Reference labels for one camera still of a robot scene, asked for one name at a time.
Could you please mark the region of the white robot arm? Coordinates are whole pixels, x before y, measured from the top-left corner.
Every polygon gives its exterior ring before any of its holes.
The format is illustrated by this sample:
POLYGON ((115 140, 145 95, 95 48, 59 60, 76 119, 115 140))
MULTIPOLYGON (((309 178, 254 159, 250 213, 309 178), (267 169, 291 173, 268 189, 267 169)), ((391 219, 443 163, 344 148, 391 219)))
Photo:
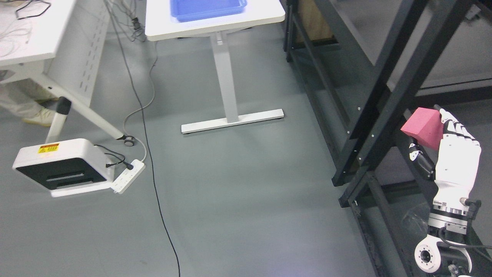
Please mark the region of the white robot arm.
POLYGON ((423 272, 452 277, 490 277, 490 246, 472 242, 471 223, 480 201, 466 200, 458 209, 437 202, 429 211, 427 235, 414 250, 415 263, 423 272))

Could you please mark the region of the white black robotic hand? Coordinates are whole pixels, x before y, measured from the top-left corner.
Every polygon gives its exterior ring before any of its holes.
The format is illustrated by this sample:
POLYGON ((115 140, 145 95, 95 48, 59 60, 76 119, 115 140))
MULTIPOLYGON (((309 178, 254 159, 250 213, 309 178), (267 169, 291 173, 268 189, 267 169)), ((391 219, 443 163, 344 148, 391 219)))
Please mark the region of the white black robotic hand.
POLYGON ((424 177, 438 187, 432 204, 447 202, 456 209, 466 205, 479 166, 481 145, 449 111, 438 107, 443 138, 438 150, 420 145, 411 137, 408 156, 424 177))

